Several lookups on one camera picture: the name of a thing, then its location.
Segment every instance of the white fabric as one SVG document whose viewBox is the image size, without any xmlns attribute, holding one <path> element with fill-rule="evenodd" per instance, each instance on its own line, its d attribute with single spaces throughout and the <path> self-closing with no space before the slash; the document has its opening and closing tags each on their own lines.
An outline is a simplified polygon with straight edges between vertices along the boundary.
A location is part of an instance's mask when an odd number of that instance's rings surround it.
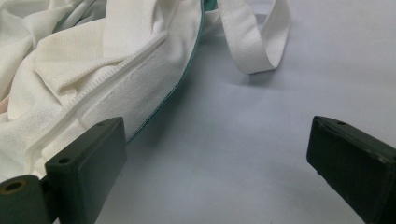
<svg viewBox="0 0 396 224">
<path fill-rule="evenodd" d="M 95 16 L 86 12 L 105 5 L 77 4 L 69 16 L 53 20 L 62 19 L 50 30 L 62 31 L 42 38 L 18 66 L 2 103 L 7 112 L 0 117 L 0 180 L 43 176 L 47 160 L 104 119 L 123 117 L 126 137 L 134 136 L 181 80 L 202 25 L 196 0 L 112 0 L 106 17 L 91 22 L 86 20 Z M 227 4 L 219 8 L 222 18 L 235 10 Z M 236 43 L 229 43 L 233 52 Z M 268 50 L 261 47 L 258 52 Z M 237 62 L 247 60 L 246 53 L 237 51 Z"/>
<path fill-rule="evenodd" d="M 225 37 L 239 70 L 252 74 L 279 66 L 289 32 L 286 0 L 274 0 L 260 31 L 252 8 L 245 0 L 218 0 L 219 10 L 206 13 L 209 23 L 223 24 Z"/>
<path fill-rule="evenodd" d="M 0 2 L 0 100 L 9 92 L 12 78 L 22 59 L 38 42 L 53 32 L 73 27 L 80 20 L 92 21 L 105 16 L 92 10 L 95 4 L 84 0 L 5 0 Z"/>
<path fill-rule="evenodd" d="M 8 98 L 9 97 L 6 97 L 3 101 L 0 102 L 0 114 L 7 112 Z"/>
</svg>

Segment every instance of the green trim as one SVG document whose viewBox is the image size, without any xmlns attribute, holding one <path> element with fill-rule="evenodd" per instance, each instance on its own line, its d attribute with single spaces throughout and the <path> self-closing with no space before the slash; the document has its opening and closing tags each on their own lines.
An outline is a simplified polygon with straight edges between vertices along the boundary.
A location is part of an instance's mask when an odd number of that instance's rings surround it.
<svg viewBox="0 0 396 224">
<path fill-rule="evenodd" d="M 217 0 L 204 0 L 205 11 L 215 9 L 217 3 Z"/>
<path fill-rule="evenodd" d="M 192 50 L 189 62 L 187 63 L 186 69 L 183 72 L 183 75 L 181 76 L 180 81 L 177 83 L 177 85 L 165 96 L 165 98 L 163 98 L 163 101 L 160 103 L 160 105 L 154 110 L 154 112 L 146 119 L 146 121 L 140 126 L 140 128 L 134 133 L 134 135 L 132 135 L 132 137 L 127 141 L 127 145 L 130 144 L 134 138 L 148 125 L 148 123 L 158 114 L 158 112 L 160 112 L 160 110 L 163 108 L 163 105 L 168 101 L 168 99 L 173 95 L 173 93 L 175 92 L 175 90 L 177 89 L 178 86 L 180 86 L 180 84 L 184 81 L 185 76 L 187 75 L 187 73 L 190 71 L 191 68 L 191 64 L 192 61 L 194 59 L 195 53 L 197 51 L 199 42 L 201 40 L 201 35 L 202 35 L 202 31 L 204 28 L 204 19 L 205 19 L 205 9 L 206 9 L 206 5 L 204 4 L 204 1 L 207 3 L 212 3 L 215 2 L 216 5 L 216 0 L 201 0 L 201 11 L 202 11 L 202 15 L 201 15 L 201 23 L 200 23 L 200 27 L 199 27 L 199 31 L 198 31 L 198 35 L 197 35 L 197 39 L 195 41 L 195 45 L 194 45 L 194 49 Z"/>
</svg>

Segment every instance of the white surface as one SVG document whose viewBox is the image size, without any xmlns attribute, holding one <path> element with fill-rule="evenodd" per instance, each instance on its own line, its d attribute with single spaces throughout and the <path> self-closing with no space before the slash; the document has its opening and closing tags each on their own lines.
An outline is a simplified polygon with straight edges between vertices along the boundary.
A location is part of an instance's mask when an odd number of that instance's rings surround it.
<svg viewBox="0 0 396 224">
<path fill-rule="evenodd" d="M 128 146 L 97 223 L 361 224 L 306 162 L 315 115 L 396 147 L 396 1 L 289 0 L 279 68 L 238 72 L 202 40 L 189 75 Z"/>
</svg>

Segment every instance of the screw hole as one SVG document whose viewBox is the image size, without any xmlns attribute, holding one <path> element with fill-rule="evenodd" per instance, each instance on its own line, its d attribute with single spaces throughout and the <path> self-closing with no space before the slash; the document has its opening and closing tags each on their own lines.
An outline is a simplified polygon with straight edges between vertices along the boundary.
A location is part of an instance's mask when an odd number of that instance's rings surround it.
<svg viewBox="0 0 396 224">
<path fill-rule="evenodd" d="M 6 186 L 5 190 L 6 190 L 6 192 L 10 192 L 10 191 L 14 191 L 20 187 L 22 187 L 21 182 L 14 182 L 14 183 L 11 183 L 8 186 Z"/>
<path fill-rule="evenodd" d="M 65 163 L 68 163 L 68 162 L 70 162 L 69 158 L 63 158 L 63 159 L 59 160 L 60 164 L 65 164 Z"/>
</svg>

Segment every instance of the white table surface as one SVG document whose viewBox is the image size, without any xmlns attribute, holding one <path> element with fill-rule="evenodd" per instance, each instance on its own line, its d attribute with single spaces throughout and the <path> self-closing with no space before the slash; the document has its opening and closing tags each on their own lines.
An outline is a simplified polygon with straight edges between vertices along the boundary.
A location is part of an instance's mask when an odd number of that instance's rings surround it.
<svg viewBox="0 0 396 224">
<path fill-rule="evenodd" d="M 363 223 L 305 154 L 315 115 L 396 147 L 396 1 L 289 5 L 275 71 L 242 75 L 224 37 L 204 36 L 180 89 L 128 146 L 96 223 Z"/>
</svg>

